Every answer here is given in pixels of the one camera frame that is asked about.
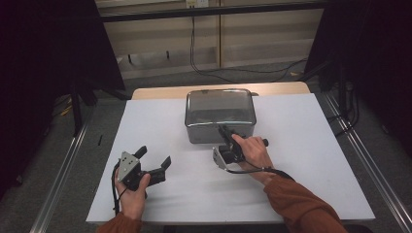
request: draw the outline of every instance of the white board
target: white board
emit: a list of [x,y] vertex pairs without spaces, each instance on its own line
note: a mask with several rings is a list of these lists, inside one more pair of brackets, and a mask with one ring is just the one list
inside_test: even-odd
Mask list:
[[[254,97],[255,135],[268,139],[275,167],[327,201],[341,219],[372,219],[361,188],[313,94]],[[111,174],[122,151],[147,146],[143,170],[171,156],[166,182],[147,189],[143,215],[155,224],[282,222],[263,185],[219,169],[213,145],[193,145],[184,124],[185,99],[128,101],[88,222],[115,216]]]

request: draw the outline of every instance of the orange-brown long sleeve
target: orange-brown long sleeve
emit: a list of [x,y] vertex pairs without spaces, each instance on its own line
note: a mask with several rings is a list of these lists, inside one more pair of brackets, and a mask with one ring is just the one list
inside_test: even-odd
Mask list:
[[138,233],[142,225],[142,221],[132,220],[120,212],[110,221],[98,227],[96,233]]
[[335,210],[299,183],[274,176],[264,191],[291,233],[347,232]]

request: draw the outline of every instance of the sleeve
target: sleeve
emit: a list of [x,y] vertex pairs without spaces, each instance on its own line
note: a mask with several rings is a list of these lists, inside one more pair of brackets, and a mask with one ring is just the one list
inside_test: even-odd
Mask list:
[[142,225],[142,221],[132,220],[120,212],[110,221],[99,226],[96,233],[138,233],[140,232]]
[[335,210],[301,184],[274,176],[264,191],[291,233],[346,232]]

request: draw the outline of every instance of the transparent box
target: transparent box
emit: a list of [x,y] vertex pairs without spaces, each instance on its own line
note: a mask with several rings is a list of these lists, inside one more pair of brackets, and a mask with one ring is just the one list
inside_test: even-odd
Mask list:
[[193,144],[224,143],[218,125],[250,137],[257,118],[248,89],[195,90],[188,94],[185,125]]

